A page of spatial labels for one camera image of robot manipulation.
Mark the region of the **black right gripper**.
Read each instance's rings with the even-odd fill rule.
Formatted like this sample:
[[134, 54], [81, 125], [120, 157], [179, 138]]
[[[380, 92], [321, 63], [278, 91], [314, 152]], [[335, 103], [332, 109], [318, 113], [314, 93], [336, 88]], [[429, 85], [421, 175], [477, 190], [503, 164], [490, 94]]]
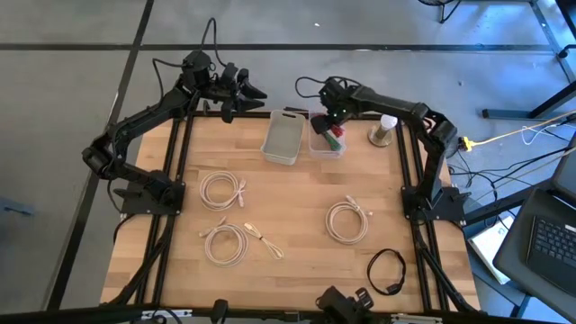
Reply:
[[357, 102], [352, 98], [358, 85], [350, 85], [334, 77], [328, 78], [319, 90], [320, 102], [326, 108], [326, 114], [310, 117], [310, 125], [316, 134], [331, 130], [332, 124], [343, 124], [360, 115]]

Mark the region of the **black rig crossbar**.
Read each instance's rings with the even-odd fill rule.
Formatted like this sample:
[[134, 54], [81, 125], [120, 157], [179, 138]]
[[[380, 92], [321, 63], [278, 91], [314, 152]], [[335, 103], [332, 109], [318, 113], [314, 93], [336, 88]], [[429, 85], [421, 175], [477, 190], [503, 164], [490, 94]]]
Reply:
[[212, 324], [229, 324], [230, 319], [279, 320], [311, 324], [556, 324], [549, 321], [495, 317], [479, 312], [432, 310], [424, 313], [386, 313], [364, 310], [351, 320], [336, 319], [325, 311], [225, 310], [159, 308], [154, 304], [104, 305], [93, 308], [41, 310], [0, 315], [0, 324], [119, 324], [138, 320], [207, 319]]

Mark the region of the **clear plastic bin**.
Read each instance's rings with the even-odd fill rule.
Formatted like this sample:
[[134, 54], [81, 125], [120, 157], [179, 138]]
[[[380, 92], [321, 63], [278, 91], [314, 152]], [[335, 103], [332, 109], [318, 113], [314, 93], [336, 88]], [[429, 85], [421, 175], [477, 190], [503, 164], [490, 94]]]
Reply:
[[341, 158], [345, 153], [347, 146], [345, 141], [346, 130], [343, 126], [331, 127], [327, 132], [330, 136], [327, 139], [323, 134], [316, 134], [311, 127], [310, 117], [322, 112], [309, 112], [309, 153], [313, 158]]

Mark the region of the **black-framed desk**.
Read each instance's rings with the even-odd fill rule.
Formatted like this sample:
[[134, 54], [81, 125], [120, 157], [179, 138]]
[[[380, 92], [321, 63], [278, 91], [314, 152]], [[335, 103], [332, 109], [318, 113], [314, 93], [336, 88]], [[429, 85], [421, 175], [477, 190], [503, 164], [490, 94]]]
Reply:
[[544, 13], [536, 1], [537, 0], [530, 0], [530, 6], [541, 25], [541, 29], [549, 45], [552, 47], [554, 59], [561, 66], [562, 72], [566, 75], [569, 84], [533, 110], [484, 109], [481, 111], [481, 116], [485, 119], [524, 121], [544, 121], [552, 118], [561, 119], [563, 113], [556, 112], [556, 110], [576, 98], [576, 72], [572, 70], [567, 60], [571, 52], [576, 55], [576, 0], [553, 0], [561, 13], [562, 20], [567, 24], [569, 31], [575, 38], [575, 41], [567, 43], [562, 47], [554, 36], [552, 28], [548, 25]]

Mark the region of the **dark grey laptop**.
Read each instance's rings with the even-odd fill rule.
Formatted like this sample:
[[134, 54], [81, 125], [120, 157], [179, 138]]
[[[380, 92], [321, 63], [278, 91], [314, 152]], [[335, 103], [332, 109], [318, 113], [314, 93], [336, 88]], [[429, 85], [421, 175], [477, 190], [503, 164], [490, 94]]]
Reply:
[[576, 324], [576, 134], [550, 186], [522, 203], [493, 264]]

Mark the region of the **white plastic bin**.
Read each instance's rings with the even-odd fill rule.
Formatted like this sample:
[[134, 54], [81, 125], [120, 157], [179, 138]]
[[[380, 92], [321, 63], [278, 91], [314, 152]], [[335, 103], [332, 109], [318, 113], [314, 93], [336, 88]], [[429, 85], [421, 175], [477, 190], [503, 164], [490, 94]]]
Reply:
[[295, 112], [275, 110], [270, 121], [261, 152], [265, 160], [292, 166], [299, 155], [306, 119]]

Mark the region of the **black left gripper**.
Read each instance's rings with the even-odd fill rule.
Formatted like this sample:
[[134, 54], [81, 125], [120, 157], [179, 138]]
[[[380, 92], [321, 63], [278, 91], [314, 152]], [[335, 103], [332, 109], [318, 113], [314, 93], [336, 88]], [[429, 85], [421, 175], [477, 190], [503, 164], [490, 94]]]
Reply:
[[250, 84], [248, 70], [238, 68], [234, 63], [228, 63], [221, 75], [216, 78], [211, 90], [212, 100], [221, 103], [221, 118], [226, 123], [232, 123], [234, 113], [245, 113], [265, 105], [260, 100], [267, 94]]

